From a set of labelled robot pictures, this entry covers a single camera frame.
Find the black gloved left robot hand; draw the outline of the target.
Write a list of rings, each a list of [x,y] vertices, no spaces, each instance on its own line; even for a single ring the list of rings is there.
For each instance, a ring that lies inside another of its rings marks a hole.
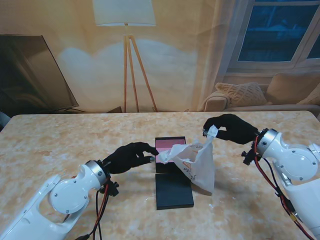
[[[122,174],[131,168],[139,167],[155,161],[159,152],[145,142],[132,142],[119,147],[102,161],[111,174]]]

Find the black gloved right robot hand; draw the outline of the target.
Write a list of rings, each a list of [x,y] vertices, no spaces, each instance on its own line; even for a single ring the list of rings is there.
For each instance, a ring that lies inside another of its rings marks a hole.
[[[215,126],[218,129],[216,138],[240,145],[254,141],[260,133],[259,130],[250,123],[229,113],[208,118],[203,125],[203,129],[208,131],[211,126]]]

